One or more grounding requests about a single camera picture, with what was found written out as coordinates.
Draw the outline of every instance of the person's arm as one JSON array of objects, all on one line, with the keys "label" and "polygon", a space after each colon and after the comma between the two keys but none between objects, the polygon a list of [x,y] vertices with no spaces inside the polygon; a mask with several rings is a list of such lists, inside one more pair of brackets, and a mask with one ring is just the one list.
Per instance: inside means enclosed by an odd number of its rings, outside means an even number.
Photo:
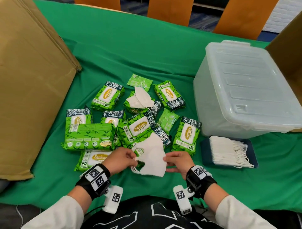
[{"label": "person's arm", "polygon": [[[135,157],[132,150],[119,147],[102,164],[113,175],[128,166],[137,166],[137,161],[133,160]],[[22,229],[80,229],[91,202],[92,198],[88,192],[77,185],[67,196],[63,196],[50,208],[26,223]]]},{"label": "person's arm", "polygon": [[[170,173],[180,173],[184,180],[188,171],[195,166],[191,156],[185,151],[166,153],[163,158]],[[218,184],[213,183],[204,194],[204,201],[216,213],[215,218],[219,226],[225,229],[273,229],[275,228],[265,219],[249,209],[235,197],[229,195]]]}]

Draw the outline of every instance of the black wrist strap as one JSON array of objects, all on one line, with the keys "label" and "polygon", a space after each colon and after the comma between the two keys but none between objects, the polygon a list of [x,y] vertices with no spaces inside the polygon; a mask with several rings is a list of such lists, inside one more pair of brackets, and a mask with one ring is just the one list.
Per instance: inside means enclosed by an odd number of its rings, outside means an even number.
[{"label": "black wrist strap", "polygon": [[83,187],[93,200],[104,194],[111,184],[109,178],[109,170],[102,164],[96,164],[83,173],[75,185]]},{"label": "black wrist strap", "polygon": [[191,187],[195,192],[194,197],[204,198],[207,189],[217,182],[212,175],[202,166],[193,166],[187,172],[187,187]]}]

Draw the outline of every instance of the white plastic lid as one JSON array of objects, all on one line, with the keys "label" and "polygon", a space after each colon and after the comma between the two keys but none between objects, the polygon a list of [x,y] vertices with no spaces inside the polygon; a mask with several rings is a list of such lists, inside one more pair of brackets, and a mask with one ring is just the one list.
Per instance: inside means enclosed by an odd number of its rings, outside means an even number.
[{"label": "white plastic lid", "polygon": [[206,56],[227,121],[247,130],[286,133],[302,128],[302,107],[265,49],[224,40],[209,43]]}]

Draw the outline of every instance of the cardboard box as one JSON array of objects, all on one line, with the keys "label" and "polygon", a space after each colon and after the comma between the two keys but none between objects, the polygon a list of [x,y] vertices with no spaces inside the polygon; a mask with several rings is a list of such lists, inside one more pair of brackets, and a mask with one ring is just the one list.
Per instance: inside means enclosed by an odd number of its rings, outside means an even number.
[{"label": "cardboard box", "polygon": [[265,48],[302,105],[302,12]]},{"label": "cardboard box", "polygon": [[82,67],[32,0],[0,0],[0,66],[0,179],[29,179]]}]

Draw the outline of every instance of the white sleeve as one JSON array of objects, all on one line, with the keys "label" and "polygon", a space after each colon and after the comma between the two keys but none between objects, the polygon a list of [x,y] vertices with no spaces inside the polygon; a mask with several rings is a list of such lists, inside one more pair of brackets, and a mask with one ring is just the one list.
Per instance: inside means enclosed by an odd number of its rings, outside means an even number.
[{"label": "white sleeve", "polygon": [[70,196],[63,196],[21,229],[80,229],[83,219],[84,213],[79,203]]},{"label": "white sleeve", "polygon": [[218,225],[225,229],[276,229],[231,195],[221,201],[215,218]]}]

